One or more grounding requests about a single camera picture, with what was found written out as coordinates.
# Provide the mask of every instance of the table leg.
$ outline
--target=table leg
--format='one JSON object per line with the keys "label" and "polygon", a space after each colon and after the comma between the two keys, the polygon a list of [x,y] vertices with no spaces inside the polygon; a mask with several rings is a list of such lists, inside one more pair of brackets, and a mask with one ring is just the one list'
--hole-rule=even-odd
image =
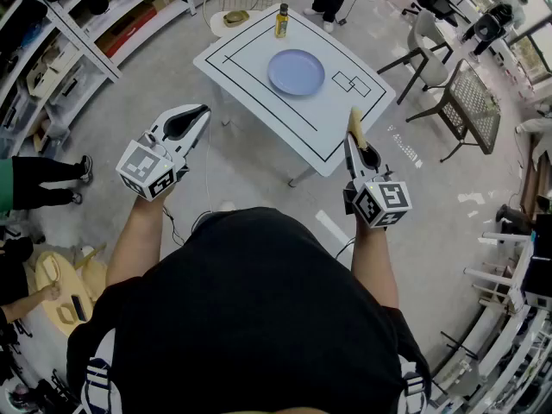
{"label": "table leg", "polygon": [[443,158],[442,160],[439,160],[440,162],[445,162],[446,160],[448,160],[452,155],[454,155],[456,152],[458,152],[458,149],[460,147],[462,147],[464,145],[464,143],[462,141],[460,141],[458,143],[458,146],[455,147],[455,149],[448,155],[447,158]]}
{"label": "table leg", "polygon": [[292,179],[289,183],[287,183],[290,187],[297,187],[298,184],[301,181],[304,181],[305,179],[309,178],[310,176],[314,175],[317,171],[313,169],[311,166],[309,166],[308,169],[306,169],[303,173]]}
{"label": "table leg", "polygon": [[497,274],[485,273],[481,270],[474,270],[473,268],[465,268],[464,274],[469,274],[478,279],[488,280],[489,282],[494,282],[495,284],[513,286],[513,280],[510,278],[505,278],[504,276],[498,276]]}
{"label": "table leg", "polygon": [[221,121],[223,123],[223,126],[228,126],[228,124],[230,123],[231,115],[229,113],[228,107],[226,106],[226,102],[224,101],[223,88],[213,80],[211,80],[210,82],[213,88],[213,96],[215,97],[215,101],[218,104],[219,109],[222,113]]}
{"label": "table leg", "polygon": [[513,241],[513,242],[527,242],[531,239],[530,236],[527,235],[509,235],[505,233],[493,233],[493,232],[483,232],[483,235],[481,237],[487,238],[487,239],[497,239],[499,241]]}

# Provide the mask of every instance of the hand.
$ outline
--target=hand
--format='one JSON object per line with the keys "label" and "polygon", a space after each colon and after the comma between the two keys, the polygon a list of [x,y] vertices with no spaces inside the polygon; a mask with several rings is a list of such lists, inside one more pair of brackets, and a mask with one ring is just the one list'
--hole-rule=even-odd
{"label": "hand", "polygon": [[54,301],[61,295],[61,288],[59,282],[54,282],[51,285],[45,286],[41,290],[44,300]]}

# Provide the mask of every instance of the black t-shirt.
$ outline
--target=black t-shirt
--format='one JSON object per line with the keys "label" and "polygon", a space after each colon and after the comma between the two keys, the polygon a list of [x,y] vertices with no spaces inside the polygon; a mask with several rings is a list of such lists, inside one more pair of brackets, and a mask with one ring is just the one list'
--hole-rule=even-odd
{"label": "black t-shirt", "polygon": [[77,394],[113,327],[125,412],[383,413],[404,384],[398,352],[429,378],[400,311],[272,209],[212,217],[143,278],[109,287],[69,338]]}

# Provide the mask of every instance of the white cloth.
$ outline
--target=white cloth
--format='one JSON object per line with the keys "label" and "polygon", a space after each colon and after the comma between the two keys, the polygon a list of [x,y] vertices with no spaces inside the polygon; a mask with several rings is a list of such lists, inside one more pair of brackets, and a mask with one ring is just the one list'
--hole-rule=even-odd
{"label": "white cloth", "polygon": [[513,13],[514,29],[519,29],[525,23],[525,13],[521,3],[518,0],[493,0],[495,3],[505,3],[511,6]]}
{"label": "white cloth", "polygon": [[544,152],[548,153],[549,160],[552,160],[552,118],[533,118],[520,124],[519,128],[530,134],[543,134],[533,149],[532,159],[535,167]]}

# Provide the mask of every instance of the gray floor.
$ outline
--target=gray floor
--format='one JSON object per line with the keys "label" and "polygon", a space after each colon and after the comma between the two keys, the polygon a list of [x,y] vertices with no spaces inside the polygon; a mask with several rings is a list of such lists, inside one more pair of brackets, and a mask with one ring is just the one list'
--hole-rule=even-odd
{"label": "gray floor", "polygon": [[[312,2],[286,1],[297,11]],[[337,27],[334,33],[335,38],[373,69],[406,51],[410,19],[400,15],[394,1],[359,0],[348,24]],[[351,2],[347,0],[343,5],[340,16]],[[320,17],[312,20],[322,23]],[[460,47],[454,30],[448,25],[442,28],[451,37],[456,51],[449,61],[453,67],[474,44]],[[192,64],[193,58],[213,41],[200,12],[194,17],[182,16],[125,63],[118,83],[106,84],[88,103],[74,123],[66,160],[76,160],[84,153],[92,155],[95,180],[82,190],[83,205],[40,211],[50,243],[69,246],[108,242],[109,254],[134,198],[122,187],[115,172],[123,149],[161,111],[188,103],[211,106],[215,121],[190,155],[191,172],[167,202],[184,238],[201,212],[208,210],[210,204],[216,208],[223,200],[233,201],[238,208],[276,207],[306,225],[331,254],[337,253],[342,244],[317,219],[320,210],[347,237],[354,235],[354,219],[343,213],[342,188],[348,181],[344,164],[328,178],[314,176],[291,189],[287,181],[303,171],[306,164],[276,134],[239,105],[233,106],[237,115],[228,127],[223,128],[217,121],[220,109],[214,102],[210,82]],[[520,157],[512,133],[521,121],[518,109],[490,55],[482,57],[477,70],[500,99],[503,113],[492,155],[485,156],[476,147],[464,147],[451,160],[440,164],[439,159],[452,150],[456,140],[439,117],[426,117],[410,124],[404,121],[435,103],[434,96],[438,93],[421,92],[419,82],[400,106],[392,103],[367,134],[397,178],[407,183],[414,204],[414,210],[399,225],[390,228],[387,235],[401,309],[433,365],[446,349],[439,332],[444,330],[458,336],[478,309],[477,294],[462,271],[465,267],[477,267],[482,260],[496,259],[497,248],[479,243],[478,237],[482,231],[495,228],[496,209],[518,191],[521,181]],[[406,66],[385,74],[386,81],[398,94],[410,77],[411,70]],[[520,139],[520,145],[525,158],[528,144],[524,140]],[[407,155],[412,152],[423,162],[419,168]],[[474,192],[481,194],[484,204],[459,200],[459,195]],[[514,204],[518,204],[518,198],[512,199]],[[171,231],[166,220],[163,255],[177,248]],[[345,252],[341,261],[348,265],[350,253]],[[65,344],[59,333],[51,332],[49,322],[42,319],[41,309],[29,317],[28,323],[39,335],[25,341],[23,349],[30,356],[29,361],[41,369],[38,374],[43,370],[47,375],[48,367],[63,369]],[[36,362],[44,361],[44,354],[49,354],[48,363],[38,366]]]}

